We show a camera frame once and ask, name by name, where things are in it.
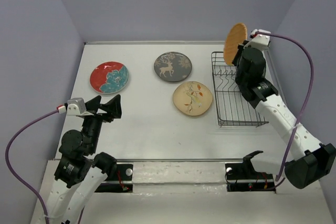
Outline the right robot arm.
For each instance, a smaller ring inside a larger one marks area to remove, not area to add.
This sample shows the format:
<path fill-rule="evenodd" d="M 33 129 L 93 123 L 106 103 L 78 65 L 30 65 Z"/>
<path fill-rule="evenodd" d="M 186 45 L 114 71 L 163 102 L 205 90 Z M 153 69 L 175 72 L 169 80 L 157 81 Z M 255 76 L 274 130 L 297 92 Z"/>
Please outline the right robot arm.
<path fill-rule="evenodd" d="M 311 135 L 285 105 L 278 90 L 265 78 L 266 60 L 261 50 L 246 42 L 237 46 L 233 60 L 235 82 L 244 99 L 291 145 L 293 160 L 285 162 L 285 177 L 298 189 L 329 174 L 335 160 L 335 147 Z"/>

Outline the orange woven basket plate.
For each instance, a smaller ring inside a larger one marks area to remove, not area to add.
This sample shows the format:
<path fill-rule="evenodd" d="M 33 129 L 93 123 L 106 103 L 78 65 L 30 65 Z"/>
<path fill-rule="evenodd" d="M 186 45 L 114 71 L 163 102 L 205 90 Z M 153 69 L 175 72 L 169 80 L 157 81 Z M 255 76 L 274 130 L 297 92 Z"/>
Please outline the orange woven basket plate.
<path fill-rule="evenodd" d="M 238 45 L 247 39 L 247 27 L 244 23 L 235 24 L 229 31 L 224 43 L 224 61 L 227 65 L 232 62 L 238 52 Z"/>

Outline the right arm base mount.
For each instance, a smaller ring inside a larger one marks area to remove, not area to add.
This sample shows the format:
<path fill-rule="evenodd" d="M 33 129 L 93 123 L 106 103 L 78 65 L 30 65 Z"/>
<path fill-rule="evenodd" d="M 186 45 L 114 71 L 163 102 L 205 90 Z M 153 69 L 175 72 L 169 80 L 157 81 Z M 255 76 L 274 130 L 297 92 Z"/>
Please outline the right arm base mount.
<path fill-rule="evenodd" d="M 276 192 L 272 174 L 255 171 L 251 159 L 263 151 L 254 151 L 243 157 L 241 163 L 225 165 L 225 181 L 228 192 L 273 191 Z"/>

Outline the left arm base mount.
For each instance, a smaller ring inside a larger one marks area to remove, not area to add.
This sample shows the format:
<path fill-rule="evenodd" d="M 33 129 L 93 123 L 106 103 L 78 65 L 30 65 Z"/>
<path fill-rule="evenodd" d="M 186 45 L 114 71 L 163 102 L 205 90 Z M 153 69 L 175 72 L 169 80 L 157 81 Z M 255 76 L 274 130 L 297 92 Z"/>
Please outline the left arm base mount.
<path fill-rule="evenodd" d="M 133 164 L 117 164 L 117 170 L 96 189 L 96 193 L 131 193 L 133 191 Z"/>

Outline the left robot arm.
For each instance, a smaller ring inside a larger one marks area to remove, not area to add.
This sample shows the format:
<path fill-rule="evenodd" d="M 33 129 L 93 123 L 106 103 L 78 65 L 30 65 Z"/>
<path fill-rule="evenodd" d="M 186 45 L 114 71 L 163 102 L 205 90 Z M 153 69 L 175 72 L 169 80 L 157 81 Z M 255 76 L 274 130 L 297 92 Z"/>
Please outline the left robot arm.
<path fill-rule="evenodd" d="M 58 111 L 82 118 L 83 123 L 81 130 L 69 130 L 61 138 L 61 159 L 46 203 L 46 217 L 49 223 L 75 223 L 100 184 L 116 174 L 117 160 L 105 152 L 96 154 L 96 149 L 102 124 L 121 118 L 121 96 L 105 104 L 99 95 L 87 102 L 73 98 Z"/>

